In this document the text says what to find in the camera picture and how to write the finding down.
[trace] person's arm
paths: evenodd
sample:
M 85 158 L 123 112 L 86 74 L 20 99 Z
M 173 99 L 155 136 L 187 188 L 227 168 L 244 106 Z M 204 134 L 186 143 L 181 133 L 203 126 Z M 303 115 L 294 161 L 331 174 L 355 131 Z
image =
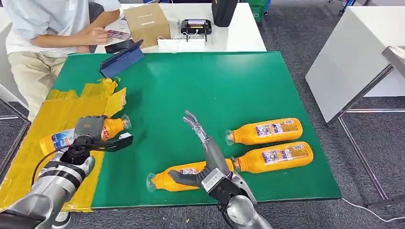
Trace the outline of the person's arm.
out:
M 43 48 L 61 48 L 81 45 L 107 44 L 108 34 L 102 27 L 109 25 L 117 20 L 119 10 L 101 13 L 97 19 L 81 30 L 77 35 L 57 36 L 57 35 L 39 35 L 31 39 L 35 46 Z
M 85 27 L 81 30 L 78 34 L 81 33 L 89 33 L 92 29 L 97 27 L 106 27 L 109 24 L 115 22 L 119 18 L 119 10 L 111 11 L 111 12 L 102 12 L 93 23 Z

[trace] robotic arm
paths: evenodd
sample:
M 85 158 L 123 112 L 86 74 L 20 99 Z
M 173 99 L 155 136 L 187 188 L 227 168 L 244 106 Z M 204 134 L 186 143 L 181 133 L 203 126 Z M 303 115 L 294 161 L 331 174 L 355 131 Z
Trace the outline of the robotic arm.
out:
M 132 143 L 133 136 L 129 133 L 120 135 L 118 140 L 102 142 L 104 119 L 104 116 L 79 119 L 73 144 L 64 152 L 62 149 L 53 152 L 31 191 L 0 213 L 0 228 L 61 229 L 67 225 L 70 214 L 60 211 L 93 170 L 95 159 L 90 151 L 115 152 Z
M 272 229 L 267 220 L 256 212 L 254 205 L 257 202 L 247 183 L 239 174 L 229 171 L 218 145 L 206 135 L 197 118 L 186 111 L 183 121 L 201 140 L 206 166 L 194 175 L 172 170 L 169 172 L 171 178 L 179 184 L 203 188 L 209 196 L 218 200 L 218 209 L 224 219 L 226 212 L 239 229 Z
M 197 175 L 184 175 L 174 170 L 169 175 L 177 183 L 204 188 L 209 196 L 218 200 L 224 219 L 226 212 L 239 229 L 272 229 L 255 211 L 254 205 L 257 202 L 247 183 L 236 172 L 229 171 L 221 150 L 206 135 L 195 116 L 186 111 L 183 120 L 201 140 L 206 166 Z M 65 228 L 70 215 L 60 211 L 93 170 L 95 159 L 90 156 L 90 150 L 115 152 L 132 143 L 133 136 L 129 133 L 120 135 L 118 140 L 102 142 L 103 122 L 104 117 L 79 120 L 73 144 L 64 152 L 61 148 L 52 152 L 55 153 L 53 158 L 39 172 L 38 180 L 33 182 L 31 191 L 0 212 L 0 228 Z

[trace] orange juice bottle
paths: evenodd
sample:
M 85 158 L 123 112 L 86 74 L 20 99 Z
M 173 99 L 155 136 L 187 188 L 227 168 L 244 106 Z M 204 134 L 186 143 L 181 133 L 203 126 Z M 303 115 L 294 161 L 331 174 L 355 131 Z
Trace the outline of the orange juice bottle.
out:
M 127 115 L 121 118 L 104 119 L 103 129 L 101 130 L 101 139 L 107 140 L 115 137 L 120 131 L 131 128 L 131 121 Z M 75 129 L 68 129 L 62 132 L 46 136 L 39 143 L 44 155 L 54 151 L 57 148 L 73 144 Z
M 261 149 L 254 149 L 234 158 L 236 172 L 263 173 L 309 164 L 314 158 L 306 142 L 293 142 Z
M 302 135 L 302 126 L 296 118 L 282 118 L 260 123 L 246 124 L 237 130 L 226 131 L 226 143 L 255 145 L 269 142 L 294 140 Z
M 121 118 L 117 119 L 106 118 L 104 119 L 103 129 L 101 130 L 101 139 L 111 139 L 119 132 L 124 129 L 129 130 L 131 127 L 131 121 L 129 120 L 128 115 L 123 115 Z
M 230 159 L 225 159 L 226 164 L 230 171 L 234 170 L 232 165 L 232 161 Z M 176 170 L 181 174 L 197 174 L 202 171 L 205 167 L 205 161 L 180 165 L 180 166 L 172 166 L 165 171 L 153 174 L 149 173 L 148 177 L 146 178 L 146 188 L 149 192 L 153 192 L 156 189 L 165 189 L 170 192 L 178 192 L 178 191 L 185 191 L 185 190 L 192 190 L 198 189 L 198 187 L 182 185 L 176 183 L 170 176 L 170 170 Z

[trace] yellow tape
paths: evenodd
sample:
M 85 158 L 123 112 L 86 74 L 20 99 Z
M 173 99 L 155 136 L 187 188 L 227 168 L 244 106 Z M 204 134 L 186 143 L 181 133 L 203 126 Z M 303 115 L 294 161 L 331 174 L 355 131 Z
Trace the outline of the yellow tape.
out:
M 32 123 L 10 169 L 0 186 L 0 210 L 5 209 L 30 191 L 32 172 L 43 157 L 39 140 L 65 129 L 74 128 L 80 117 L 87 115 L 108 115 L 122 109 L 125 104 L 125 89 L 113 94 L 117 84 L 111 79 L 100 83 L 87 83 L 77 98 L 73 90 L 50 91 L 39 113 Z M 104 152 L 91 151 L 96 159 L 92 173 L 84 180 L 73 198 L 62 210 L 91 211 L 91 203 L 97 186 L 97 179 L 103 162 Z M 40 166 L 42 168 L 51 156 Z

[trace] black bag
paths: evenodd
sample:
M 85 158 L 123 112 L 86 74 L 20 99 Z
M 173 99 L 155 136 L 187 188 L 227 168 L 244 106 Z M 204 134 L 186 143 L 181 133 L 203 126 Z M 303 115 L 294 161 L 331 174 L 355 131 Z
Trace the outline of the black bag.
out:
M 238 0 L 213 0 L 214 24 L 218 27 L 228 27 L 234 16 Z

